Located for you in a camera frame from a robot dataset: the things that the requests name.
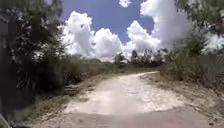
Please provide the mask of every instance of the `green bush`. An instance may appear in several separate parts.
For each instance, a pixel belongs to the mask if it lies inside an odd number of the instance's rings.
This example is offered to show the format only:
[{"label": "green bush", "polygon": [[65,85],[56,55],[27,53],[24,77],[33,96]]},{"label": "green bush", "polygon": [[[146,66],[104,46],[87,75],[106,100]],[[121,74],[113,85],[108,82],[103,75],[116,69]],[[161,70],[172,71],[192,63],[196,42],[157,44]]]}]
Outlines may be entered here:
[{"label": "green bush", "polygon": [[206,46],[203,33],[192,32],[186,38],[179,40],[166,57],[166,64],[161,68],[162,75],[170,75],[174,79],[200,82],[203,79],[203,68],[198,57]]},{"label": "green bush", "polygon": [[81,65],[77,61],[70,56],[64,56],[60,60],[63,85],[75,84],[83,80]]},{"label": "green bush", "polygon": [[142,56],[133,50],[130,64],[135,68],[159,67],[163,64],[161,51],[158,50],[153,54],[151,50],[145,50]]}]

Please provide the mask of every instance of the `dry grass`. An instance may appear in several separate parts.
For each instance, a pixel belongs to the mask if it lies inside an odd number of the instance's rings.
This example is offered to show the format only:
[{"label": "dry grass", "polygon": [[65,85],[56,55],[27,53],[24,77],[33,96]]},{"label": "dry grass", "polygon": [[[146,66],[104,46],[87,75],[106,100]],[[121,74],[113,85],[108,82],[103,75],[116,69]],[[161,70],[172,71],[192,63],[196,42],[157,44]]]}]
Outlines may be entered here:
[{"label": "dry grass", "polygon": [[13,120],[25,124],[40,120],[48,120],[60,113],[71,99],[77,98],[77,100],[87,100],[80,96],[84,95],[86,92],[93,91],[97,83],[112,76],[114,75],[97,75],[78,85],[68,86],[55,95],[37,96],[35,104],[22,110],[15,111],[13,113]]},{"label": "dry grass", "polygon": [[197,84],[165,78],[159,73],[142,78],[162,89],[172,90],[183,95],[188,99],[190,106],[205,114],[211,121],[224,124],[224,98],[213,90]]}]

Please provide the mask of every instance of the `dirt road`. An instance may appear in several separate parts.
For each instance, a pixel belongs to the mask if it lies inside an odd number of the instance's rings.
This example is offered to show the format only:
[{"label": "dirt road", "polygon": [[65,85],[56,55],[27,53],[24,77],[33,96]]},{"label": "dirt road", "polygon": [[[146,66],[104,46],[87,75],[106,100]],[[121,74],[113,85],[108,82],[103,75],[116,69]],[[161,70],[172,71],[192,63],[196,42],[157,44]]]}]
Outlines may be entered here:
[{"label": "dirt road", "polygon": [[210,128],[183,96],[150,85],[134,74],[102,81],[89,100],[72,100],[57,117],[34,128]]}]

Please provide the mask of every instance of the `tree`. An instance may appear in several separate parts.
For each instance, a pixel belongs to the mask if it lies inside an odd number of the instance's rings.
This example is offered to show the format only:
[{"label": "tree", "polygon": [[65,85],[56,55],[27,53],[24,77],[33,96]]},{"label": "tree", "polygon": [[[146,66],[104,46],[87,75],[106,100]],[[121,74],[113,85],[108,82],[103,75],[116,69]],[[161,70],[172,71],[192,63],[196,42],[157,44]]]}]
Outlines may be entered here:
[{"label": "tree", "polygon": [[120,67],[120,66],[122,66],[122,64],[123,64],[122,61],[124,61],[124,60],[125,60],[125,57],[123,56],[123,54],[119,53],[115,56],[114,63],[115,63],[115,65]]},{"label": "tree", "polygon": [[207,45],[207,38],[205,33],[192,31],[184,39],[179,40],[179,44],[182,45],[176,48],[177,55],[182,54],[187,57],[199,56]]},{"label": "tree", "polygon": [[60,0],[51,4],[45,0],[0,1],[0,14],[15,26],[14,35],[9,35],[7,54],[16,67],[17,87],[36,88],[47,79],[41,74],[48,74],[49,79],[57,75],[53,68],[58,63],[49,61],[49,57],[58,60],[63,52],[58,28],[61,13]]},{"label": "tree", "polygon": [[163,58],[162,58],[162,54],[161,54],[161,50],[158,50],[155,54],[154,54],[154,59],[153,59],[154,63],[156,63],[157,65],[161,65],[163,62]]},{"label": "tree", "polygon": [[164,52],[165,54],[167,54],[169,52],[167,48],[163,48],[163,49],[161,49],[161,51]]},{"label": "tree", "polygon": [[144,53],[144,58],[147,61],[147,63],[150,63],[152,56],[153,56],[152,50],[146,49]]},{"label": "tree", "polygon": [[196,27],[208,29],[219,36],[224,34],[223,0],[175,1],[178,10],[184,10]]},{"label": "tree", "polygon": [[131,54],[131,61],[135,60],[137,57],[138,57],[138,53],[135,50],[133,50]]}]

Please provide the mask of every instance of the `cloud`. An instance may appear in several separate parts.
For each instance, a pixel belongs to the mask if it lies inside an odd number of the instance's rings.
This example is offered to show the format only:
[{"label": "cloud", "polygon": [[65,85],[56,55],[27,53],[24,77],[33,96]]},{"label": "cloud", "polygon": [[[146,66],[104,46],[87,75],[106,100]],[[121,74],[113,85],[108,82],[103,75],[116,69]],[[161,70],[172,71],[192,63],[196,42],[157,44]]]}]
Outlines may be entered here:
[{"label": "cloud", "polygon": [[155,22],[152,37],[159,38],[164,47],[184,37],[191,29],[185,13],[177,12],[174,0],[146,0],[141,4],[141,15],[151,16]]},{"label": "cloud", "polygon": [[130,41],[124,46],[124,52],[131,53],[132,50],[136,50],[142,53],[146,49],[154,50],[160,44],[160,40],[151,37],[137,21],[133,21],[127,28],[127,34]]},{"label": "cloud", "polygon": [[94,36],[95,55],[98,58],[113,58],[118,52],[122,52],[122,44],[116,34],[109,29],[100,29]]},{"label": "cloud", "polygon": [[91,30],[92,18],[86,13],[80,14],[73,11],[64,26],[63,41],[67,46],[68,53],[79,53],[85,56],[92,56],[93,31]]},{"label": "cloud", "polygon": [[92,18],[86,13],[73,11],[63,26],[64,44],[69,54],[81,54],[89,58],[111,60],[117,53],[122,52],[126,57],[131,56],[132,50],[143,53],[145,49],[156,49],[160,40],[153,38],[137,21],[127,28],[130,41],[122,43],[118,35],[108,28],[94,31],[91,28]]},{"label": "cloud", "polygon": [[69,54],[81,54],[85,57],[111,59],[117,52],[122,52],[122,43],[118,35],[109,29],[93,31],[92,18],[86,13],[73,11],[63,26],[63,43]]},{"label": "cloud", "polygon": [[218,37],[218,35],[208,34],[208,45],[206,46],[207,49],[217,49],[221,48],[224,44],[224,38]]},{"label": "cloud", "polygon": [[119,4],[122,7],[127,8],[131,4],[131,1],[130,0],[120,0]]}]

